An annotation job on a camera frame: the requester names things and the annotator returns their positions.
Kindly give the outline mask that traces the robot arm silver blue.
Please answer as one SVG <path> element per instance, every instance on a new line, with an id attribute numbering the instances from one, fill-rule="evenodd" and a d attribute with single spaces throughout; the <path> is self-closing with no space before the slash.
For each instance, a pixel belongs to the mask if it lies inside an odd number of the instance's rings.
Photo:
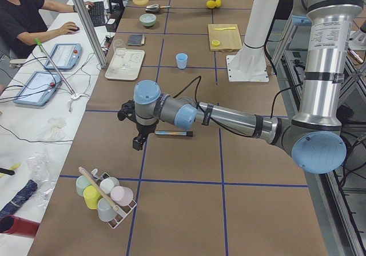
<path id="1" fill-rule="evenodd" d="M 347 148 L 336 117 L 352 21 L 364 0 L 293 0 L 293 15 L 311 22 L 303 90 L 292 119 L 264 118 L 162 93 L 151 80 L 136 84 L 133 99 L 117 116 L 136 124 L 133 147 L 141 150 L 159 121 L 189 129 L 194 122 L 214 122 L 248 138 L 260 138 L 283 149 L 303 170 L 323 174 L 344 163 Z"/>

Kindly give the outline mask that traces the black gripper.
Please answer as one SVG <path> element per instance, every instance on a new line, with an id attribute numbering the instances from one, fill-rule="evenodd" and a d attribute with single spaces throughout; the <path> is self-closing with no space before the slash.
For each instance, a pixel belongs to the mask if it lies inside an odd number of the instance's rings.
<path id="1" fill-rule="evenodd" d="M 144 144 L 150 134 L 150 126 L 142 125 L 137 121 L 135 103 L 133 100 L 128 100 L 122 104 L 121 109 L 117 113 L 117 118 L 119 121 L 129 119 L 136 124 L 138 136 L 133 138 L 132 146 L 133 149 L 137 151 L 143 150 Z"/>

